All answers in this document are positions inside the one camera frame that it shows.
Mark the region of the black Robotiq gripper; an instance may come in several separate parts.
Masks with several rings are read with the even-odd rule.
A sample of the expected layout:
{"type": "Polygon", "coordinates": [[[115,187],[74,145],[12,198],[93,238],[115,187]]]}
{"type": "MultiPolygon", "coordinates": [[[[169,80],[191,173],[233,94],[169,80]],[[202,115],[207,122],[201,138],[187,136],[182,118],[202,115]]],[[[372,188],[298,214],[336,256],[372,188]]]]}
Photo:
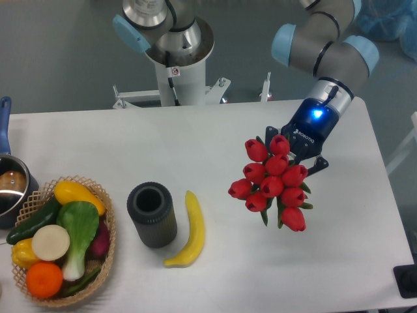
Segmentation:
{"type": "Polygon", "coordinates": [[[290,144],[290,152],[296,162],[316,157],[308,175],[313,175],[329,167],[328,161],[321,155],[323,144],[339,121],[336,110],[328,104],[332,99],[305,99],[290,121],[281,129],[267,126],[265,130],[265,145],[268,150],[272,145],[274,151],[282,150],[284,135],[290,144]]]}

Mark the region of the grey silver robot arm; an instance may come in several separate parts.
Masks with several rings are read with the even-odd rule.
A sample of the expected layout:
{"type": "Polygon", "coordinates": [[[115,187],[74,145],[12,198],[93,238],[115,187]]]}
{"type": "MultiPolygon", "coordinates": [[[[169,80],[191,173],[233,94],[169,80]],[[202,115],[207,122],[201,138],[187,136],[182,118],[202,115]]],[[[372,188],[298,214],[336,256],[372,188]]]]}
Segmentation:
{"type": "MultiPolygon", "coordinates": [[[[379,51],[361,36],[340,36],[356,19],[360,1],[303,1],[309,14],[299,27],[281,26],[271,45],[279,63],[317,79],[299,109],[281,128],[268,128],[265,143],[275,135],[289,137],[296,163],[314,159],[309,174],[328,166],[323,144],[355,94],[371,75],[379,51]]],[[[213,86],[205,79],[205,62],[214,47],[210,26],[195,15],[194,1],[124,1],[112,21],[118,37],[153,63],[163,106],[217,104],[229,80],[213,86]]]]}

